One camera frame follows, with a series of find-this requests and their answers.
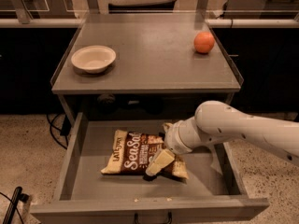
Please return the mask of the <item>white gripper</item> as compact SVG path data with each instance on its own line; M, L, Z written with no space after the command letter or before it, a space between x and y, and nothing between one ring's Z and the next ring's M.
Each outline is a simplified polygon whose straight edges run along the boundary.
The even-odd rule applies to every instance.
M212 141L209 134L199 129L194 117L176 123L166 122L163 129L164 143L168 149L161 148L152 157L143 176L146 181L152 181L158 175L172 176L166 167L175 160L175 154L191 153L200 146L210 145Z

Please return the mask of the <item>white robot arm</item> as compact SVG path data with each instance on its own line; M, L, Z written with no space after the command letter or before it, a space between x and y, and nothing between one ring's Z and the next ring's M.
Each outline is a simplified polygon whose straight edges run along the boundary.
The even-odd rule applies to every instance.
M153 179L177 155L194 152L198 147L242 139L299 166L299 123L243 113L223 102L206 101L194 116L164 125L165 148L157 151L145 176Z

